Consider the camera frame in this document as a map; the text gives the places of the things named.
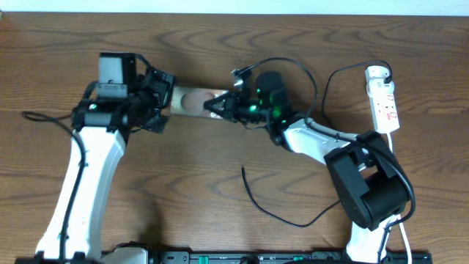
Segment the power outlet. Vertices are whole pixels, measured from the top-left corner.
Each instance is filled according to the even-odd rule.
[[[365,70],[366,92],[372,107],[373,125],[378,133],[390,133],[399,128],[394,82],[384,83],[389,70],[381,66],[370,66]]]

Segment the tabletop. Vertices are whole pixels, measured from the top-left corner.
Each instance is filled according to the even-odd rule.
[[[298,59],[324,91],[337,68],[373,59],[392,66],[401,128],[396,157],[413,184],[417,210],[405,223],[412,249],[435,263],[469,261],[469,20],[450,17],[4,13],[0,21],[0,263],[32,256],[45,232],[70,157],[67,134],[28,122],[21,111],[69,113],[97,79],[101,51],[145,55],[185,86],[231,89],[229,73],[270,56]],[[278,70],[293,105],[314,92],[304,73]],[[327,111],[341,131],[373,128],[365,67],[332,81]],[[324,122],[313,113],[317,122]],[[163,134],[131,136],[104,217],[103,248],[128,241],[193,251],[308,251],[344,248],[351,223],[336,206],[325,166],[276,147],[264,131],[172,116]],[[399,232],[390,249],[404,248]]]

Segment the power strip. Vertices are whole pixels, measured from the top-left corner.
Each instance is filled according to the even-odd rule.
[[[399,128],[394,82],[385,84],[389,70],[382,66],[370,66],[365,70],[366,93],[372,106],[374,129],[378,133],[390,133]]]

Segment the metal plate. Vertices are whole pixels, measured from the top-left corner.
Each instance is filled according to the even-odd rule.
[[[228,90],[193,88],[193,87],[174,87],[171,114],[185,115],[189,117],[206,117],[213,119],[222,119],[217,114],[204,110],[204,102],[227,93]]]

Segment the white cable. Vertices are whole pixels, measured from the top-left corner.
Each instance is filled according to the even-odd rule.
[[[386,136],[388,136],[389,150],[393,153],[393,139],[391,138],[391,133],[386,133]]]
[[[387,133],[388,137],[388,146],[389,150],[393,152],[393,140],[391,138],[391,133]],[[412,264],[412,252],[410,251],[409,240],[407,239],[407,234],[405,233],[404,223],[399,223],[399,229],[401,230],[402,240],[404,241],[405,251],[407,252],[407,264]]]

